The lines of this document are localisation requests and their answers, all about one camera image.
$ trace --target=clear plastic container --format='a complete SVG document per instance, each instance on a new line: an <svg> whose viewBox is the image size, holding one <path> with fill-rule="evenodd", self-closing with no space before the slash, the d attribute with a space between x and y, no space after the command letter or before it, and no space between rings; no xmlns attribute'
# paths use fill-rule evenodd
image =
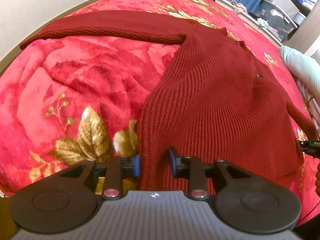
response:
<svg viewBox="0 0 320 240"><path fill-rule="evenodd" d="M288 34L298 28L292 19L277 5L262 0L257 16L268 21L270 27L277 31L277 38L283 41Z"/></svg>

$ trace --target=baseboard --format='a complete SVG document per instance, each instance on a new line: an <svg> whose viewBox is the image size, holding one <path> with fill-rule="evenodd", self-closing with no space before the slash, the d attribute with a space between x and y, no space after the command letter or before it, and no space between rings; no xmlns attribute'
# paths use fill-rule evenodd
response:
<svg viewBox="0 0 320 240"><path fill-rule="evenodd" d="M54 19L52 19L51 21L47 22L46 24L42 25L40 28L38 28L37 30L35 30L33 33L31 33L26 39L34 36L35 34L37 34L44 26L46 26L48 23L52 22L53 20L59 19L59 18L63 18L67 15L69 15L70 13L73 13L89 4L92 4L94 2L97 2L99 0L89 0L86 1L82 4L79 4L73 8L71 8L70 10L60 14L59 16L55 17ZM19 46L16 46L13 50L11 50L1 61L0 61L0 76L2 76L2 74L4 73L4 71L8 68L8 66L11 64L11 62L21 53L21 49L19 48Z"/></svg>

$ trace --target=light blue pillow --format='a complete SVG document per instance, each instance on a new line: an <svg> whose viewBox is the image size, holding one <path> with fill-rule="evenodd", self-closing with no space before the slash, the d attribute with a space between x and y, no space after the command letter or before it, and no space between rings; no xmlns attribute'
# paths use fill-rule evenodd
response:
<svg viewBox="0 0 320 240"><path fill-rule="evenodd" d="M279 48L279 54L288 70L296 76L315 96L320 103L320 65L311 57L300 51L283 46Z"/></svg>

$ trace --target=ribbed knit fabric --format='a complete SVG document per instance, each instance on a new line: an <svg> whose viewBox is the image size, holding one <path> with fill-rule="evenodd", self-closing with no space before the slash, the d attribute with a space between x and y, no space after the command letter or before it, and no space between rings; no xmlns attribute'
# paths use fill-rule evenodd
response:
<svg viewBox="0 0 320 240"><path fill-rule="evenodd" d="M203 162L228 160L289 188L303 164L290 116L309 139L317 138L268 66L226 29L146 12L98 11L53 21L20 47L71 35L181 44L138 121L142 190L186 189L185 180L170 174L169 146Z"/></svg>

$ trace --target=white container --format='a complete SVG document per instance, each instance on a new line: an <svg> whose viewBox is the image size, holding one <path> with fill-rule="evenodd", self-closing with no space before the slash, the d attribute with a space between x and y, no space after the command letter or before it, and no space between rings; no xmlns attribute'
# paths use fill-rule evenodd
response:
<svg viewBox="0 0 320 240"><path fill-rule="evenodd" d="M293 18L293 21L299 25L302 24L306 17L302 13L297 13L297 15Z"/></svg>

